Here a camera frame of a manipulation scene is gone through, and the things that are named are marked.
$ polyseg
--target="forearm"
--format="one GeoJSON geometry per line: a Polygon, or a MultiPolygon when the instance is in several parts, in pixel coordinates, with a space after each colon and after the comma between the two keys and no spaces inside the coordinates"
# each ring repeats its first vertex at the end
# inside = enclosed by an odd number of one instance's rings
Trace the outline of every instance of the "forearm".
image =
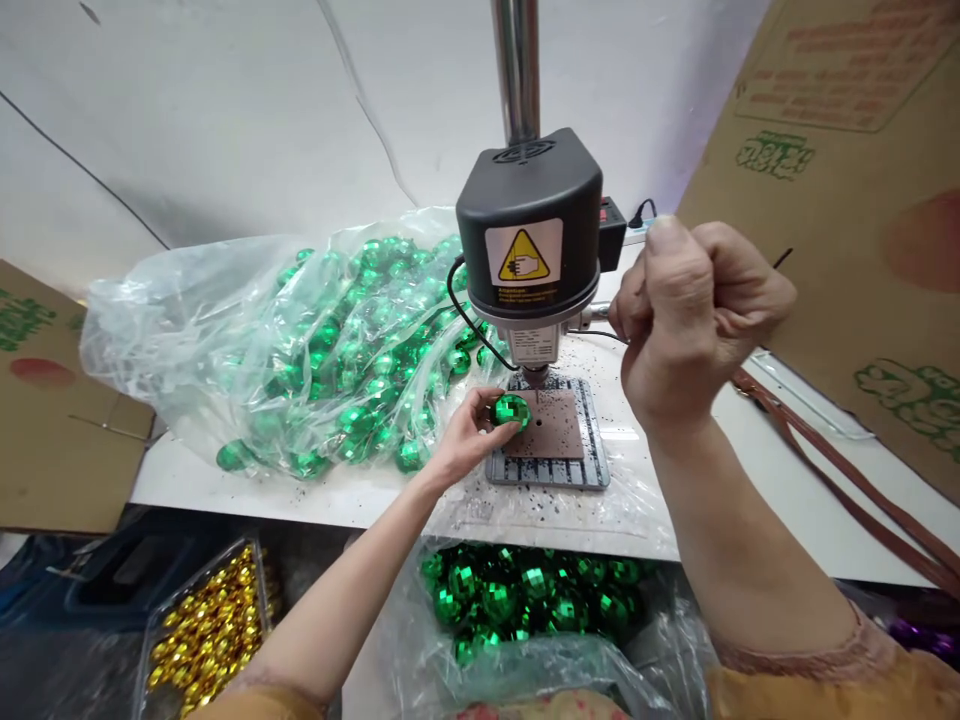
{"type": "Polygon", "coordinates": [[[715,421],[649,439],[680,557],[713,632],[766,653],[823,650],[851,636],[849,604],[757,492],[715,421]]]}
{"type": "Polygon", "coordinates": [[[329,704],[343,685],[442,487],[415,477],[271,633],[237,686],[282,685],[329,704]]]}

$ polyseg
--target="leather strap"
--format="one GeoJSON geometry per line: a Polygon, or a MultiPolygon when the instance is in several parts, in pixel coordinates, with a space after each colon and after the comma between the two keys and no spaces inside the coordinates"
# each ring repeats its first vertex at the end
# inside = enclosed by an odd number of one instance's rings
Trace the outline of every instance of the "leather strap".
{"type": "Polygon", "coordinates": [[[793,410],[784,405],[776,395],[754,380],[750,373],[741,368],[734,373],[732,382],[741,394],[755,400],[760,407],[767,412],[767,415],[773,421],[773,425],[777,432],[780,433],[780,436],[793,448],[794,452],[803,460],[807,467],[820,478],[823,484],[827,486],[827,489],[840,501],[840,504],[843,505],[847,512],[849,512],[867,532],[931,583],[951,595],[954,599],[960,601],[960,556],[957,556],[946,543],[927,530],[915,517],[910,515],[910,513],[898,505],[895,505],[889,498],[877,490],[873,484],[867,480],[866,476],[861,473],[853,463],[847,460],[846,457],[840,454],[823,435],[793,410]],[[791,427],[805,438],[807,442],[813,445],[827,460],[832,462],[840,472],[846,475],[864,495],[870,498],[877,507],[897,523],[920,547],[926,550],[927,553],[929,553],[929,557],[884,526],[873,515],[864,510],[859,503],[847,495],[827,473],[821,470],[820,467],[810,459],[793,434],[791,427]]]}

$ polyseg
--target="cardboard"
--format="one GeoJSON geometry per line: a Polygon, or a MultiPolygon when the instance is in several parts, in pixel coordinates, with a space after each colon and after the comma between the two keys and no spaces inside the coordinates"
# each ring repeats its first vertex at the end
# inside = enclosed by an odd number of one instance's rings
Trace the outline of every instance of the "cardboard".
{"type": "Polygon", "coordinates": [[[770,349],[960,505],[960,3],[771,6],[678,215],[797,286],[770,349]]]}
{"type": "Polygon", "coordinates": [[[88,378],[85,309],[0,261],[0,528],[109,533],[153,411],[88,378]]]}

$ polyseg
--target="drill press base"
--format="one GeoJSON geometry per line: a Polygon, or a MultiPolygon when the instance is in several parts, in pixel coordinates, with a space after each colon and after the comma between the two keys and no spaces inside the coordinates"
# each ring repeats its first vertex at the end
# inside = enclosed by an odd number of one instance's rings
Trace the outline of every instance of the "drill press base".
{"type": "MultiPolygon", "coordinates": [[[[519,375],[510,378],[507,391],[532,390],[519,375]]],[[[570,390],[577,405],[582,459],[507,457],[502,449],[487,458],[487,480],[495,485],[551,485],[583,490],[603,490],[610,484],[607,456],[600,442],[600,426],[593,393],[585,380],[558,375],[551,370],[539,390],[570,390]]]]}

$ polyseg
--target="table surface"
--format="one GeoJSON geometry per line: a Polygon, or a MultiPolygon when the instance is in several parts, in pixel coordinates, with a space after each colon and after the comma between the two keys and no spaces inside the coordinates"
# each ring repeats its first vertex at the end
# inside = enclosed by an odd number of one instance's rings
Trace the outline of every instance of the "table surface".
{"type": "MultiPolygon", "coordinates": [[[[620,276],[633,264],[641,246],[624,247],[618,271],[602,276],[598,301],[613,297],[620,276]]],[[[447,493],[427,531],[464,539],[678,560],[673,527],[646,438],[620,389],[622,352],[622,345],[607,338],[568,336],[556,366],[563,374],[586,377],[590,382],[611,469],[611,485],[605,492],[495,487],[478,470],[447,493]]],[[[800,378],[789,371],[774,378],[749,361],[748,365],[758,381],[828,433],[819,418],[799,401],[791,401],[780,387],[787,380],[804,397],[818,397],[800,378]]],[[[728,385],[717,398],[713,414],[760,493],[829,575],[929,586],[847,514],[752,402],[728,385]]],[[[880,442],[827,436],[878,490],[960,552],[960,508],[880,442]]],[[[808,445],[806,449],[851,497],[909,541],[846,477],[808,445]]],[[[201,459],[167,433],[146,453],[131,502],[366,528],[404,484],[392,466],[361,469],[340,465],[316,485],[283,476],[233,476],[212,464],[212,458],[209,462],[201,459]]]]}

